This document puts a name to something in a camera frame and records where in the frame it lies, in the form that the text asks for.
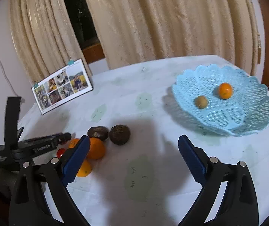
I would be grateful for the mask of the small yellow-brown fruit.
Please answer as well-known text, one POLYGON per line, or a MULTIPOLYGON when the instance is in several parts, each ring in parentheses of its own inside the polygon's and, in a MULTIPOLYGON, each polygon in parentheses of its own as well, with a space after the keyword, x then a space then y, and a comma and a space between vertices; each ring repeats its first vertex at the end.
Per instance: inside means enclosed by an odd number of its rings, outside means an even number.
POLYGON ((199 109, 205 109, 208 106, 208 100, 205 96, 198 96, 194 100, 195 106, 198 107, 199 109))

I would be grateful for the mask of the large orange fruit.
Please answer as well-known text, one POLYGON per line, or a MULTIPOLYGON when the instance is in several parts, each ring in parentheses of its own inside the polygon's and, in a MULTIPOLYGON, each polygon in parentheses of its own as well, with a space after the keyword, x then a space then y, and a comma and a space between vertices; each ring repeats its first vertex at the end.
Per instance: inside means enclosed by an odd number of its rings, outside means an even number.
POLYGON ((229 83, 222 83, 218 87, 218 95, 221 99, 229 99, 233 95, 233 88, 229 83))

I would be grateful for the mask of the red cherry tomato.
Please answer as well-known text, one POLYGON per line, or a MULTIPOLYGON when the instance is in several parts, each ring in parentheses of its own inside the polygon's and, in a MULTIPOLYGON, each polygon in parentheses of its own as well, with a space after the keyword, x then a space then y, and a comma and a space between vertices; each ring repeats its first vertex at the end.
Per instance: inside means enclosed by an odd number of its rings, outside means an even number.
POLYGON ((56 152, 56 157, 57 158, 61 158, 61 156, 65 153, 66 149, 65 148, 60 148, 59 150, 57 150, 56 152))

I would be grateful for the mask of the yellow orange fruit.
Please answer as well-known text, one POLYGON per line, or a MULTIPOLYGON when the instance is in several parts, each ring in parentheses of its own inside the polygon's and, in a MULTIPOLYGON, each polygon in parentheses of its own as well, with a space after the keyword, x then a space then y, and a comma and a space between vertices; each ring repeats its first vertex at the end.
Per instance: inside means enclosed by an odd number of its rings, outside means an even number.
POLYGON ((92 172, 92 166, 90 162, 85 159, 77 173, 77 177, 83 178, 88 176, 92 172))

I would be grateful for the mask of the small orange tangerine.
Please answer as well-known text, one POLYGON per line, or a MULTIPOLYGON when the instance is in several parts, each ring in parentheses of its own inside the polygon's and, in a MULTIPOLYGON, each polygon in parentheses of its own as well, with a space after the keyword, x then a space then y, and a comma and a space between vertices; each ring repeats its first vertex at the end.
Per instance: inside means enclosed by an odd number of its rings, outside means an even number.
POLYGON ((69 143, 69 146, 68 148, 74 148, 76 146, 76 144, 78 143, 80 139, 79 138, 75 138, 75 139, 72 139, 69 143))

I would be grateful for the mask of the white patterned tablecloth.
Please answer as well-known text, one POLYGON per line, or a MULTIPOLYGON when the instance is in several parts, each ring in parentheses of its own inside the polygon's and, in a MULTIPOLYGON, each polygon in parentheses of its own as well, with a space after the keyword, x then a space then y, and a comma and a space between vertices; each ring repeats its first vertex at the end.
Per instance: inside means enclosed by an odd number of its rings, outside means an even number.
POLYGON ((92 172, 76 178, 68 191, 91 225, 177 225, 194 203, 201 185, 178 151, 187 135, 221 162, 244 161, 257 193, 259 218, 269 215, 269 126, 242 136, 207 131, 183 113, 171 86, 185 69, 228 64, 218 56, 171 58, 137 63, 93 76, 93 91, 41 114, 38 105, 19 121, 22 139, 69 132, 80 138, 93 126, 124 124, 130 140, 106 142, 106 154, 92 172))

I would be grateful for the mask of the light blue lattice basket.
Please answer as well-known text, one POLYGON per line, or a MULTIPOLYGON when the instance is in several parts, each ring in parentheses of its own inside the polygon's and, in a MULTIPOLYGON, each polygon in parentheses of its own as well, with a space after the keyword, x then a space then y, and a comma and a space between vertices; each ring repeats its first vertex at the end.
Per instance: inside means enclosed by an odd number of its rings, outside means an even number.
POLYGON ((180 108, 211 132, 225 136, 246 136, 265 129, 269 124, 268 88, 241 69, 228 65, 200 65, 176 77, 172 93, 180 108), (233 95, 221 99, 218 87, 229 83, 233 95), (205 96, 208 106, 199 109, 194 100, 205 96))

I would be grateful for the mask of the dark brown passion fruit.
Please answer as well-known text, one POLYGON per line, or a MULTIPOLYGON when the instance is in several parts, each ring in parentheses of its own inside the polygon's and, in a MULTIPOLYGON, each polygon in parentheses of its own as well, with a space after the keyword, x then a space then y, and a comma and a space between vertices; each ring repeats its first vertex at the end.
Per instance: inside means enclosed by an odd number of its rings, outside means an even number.
POLYGON ((104 126, 91 127, 87 132, 90 138, 98 138, 105 141, 109 137, 109 129, 104 126))

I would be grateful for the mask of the dark brown round fruit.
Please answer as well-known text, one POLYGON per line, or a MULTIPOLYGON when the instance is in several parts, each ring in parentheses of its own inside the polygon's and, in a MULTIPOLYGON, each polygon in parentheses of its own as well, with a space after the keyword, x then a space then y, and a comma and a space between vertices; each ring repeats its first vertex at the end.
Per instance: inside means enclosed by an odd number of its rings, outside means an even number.
POLYGON ((126 125, 115 125, 109 132, 109 138, 113 144, 124 145, 130 139, 130 129, 126 125))

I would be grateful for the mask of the photo collage calendar stand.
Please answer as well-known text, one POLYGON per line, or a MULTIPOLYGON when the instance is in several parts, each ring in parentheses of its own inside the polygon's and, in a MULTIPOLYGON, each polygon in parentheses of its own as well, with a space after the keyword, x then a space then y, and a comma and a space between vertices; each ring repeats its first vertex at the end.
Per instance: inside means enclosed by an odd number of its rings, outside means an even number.
POLYGON ((69 62, 32 87, 42 115, 92 90, 82 59, 69 62))

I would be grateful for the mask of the beige left curtain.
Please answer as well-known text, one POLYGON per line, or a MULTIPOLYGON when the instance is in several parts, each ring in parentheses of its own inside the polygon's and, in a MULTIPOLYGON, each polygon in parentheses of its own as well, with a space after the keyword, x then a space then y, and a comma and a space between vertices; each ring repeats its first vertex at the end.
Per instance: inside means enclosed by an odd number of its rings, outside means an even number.
POLYGON ((9 0, 10 30, 31 83, 84 59, 64 0, 9 0))

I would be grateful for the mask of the beige curtain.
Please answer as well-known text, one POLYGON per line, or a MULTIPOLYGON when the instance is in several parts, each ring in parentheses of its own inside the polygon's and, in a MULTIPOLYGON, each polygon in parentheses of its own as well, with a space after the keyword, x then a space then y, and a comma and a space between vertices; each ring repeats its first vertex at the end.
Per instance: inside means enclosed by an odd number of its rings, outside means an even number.
POLYGON ((84 59, 64 0, 9 0, 10 30, 31 83, 84 59))
POLYGON ((218 55, 250 75, 260 60, 251 0, 86 0, 110 69, 218 55))

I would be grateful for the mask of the beige right curtain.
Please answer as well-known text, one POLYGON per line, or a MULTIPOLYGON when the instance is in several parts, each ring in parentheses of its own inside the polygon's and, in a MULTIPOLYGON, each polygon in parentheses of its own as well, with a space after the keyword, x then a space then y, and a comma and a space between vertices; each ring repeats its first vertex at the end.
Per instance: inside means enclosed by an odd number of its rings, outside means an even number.
POLYGON ((86 0, 110 69, 218 55, 250 75, 260 60, 251 0, 86 0))

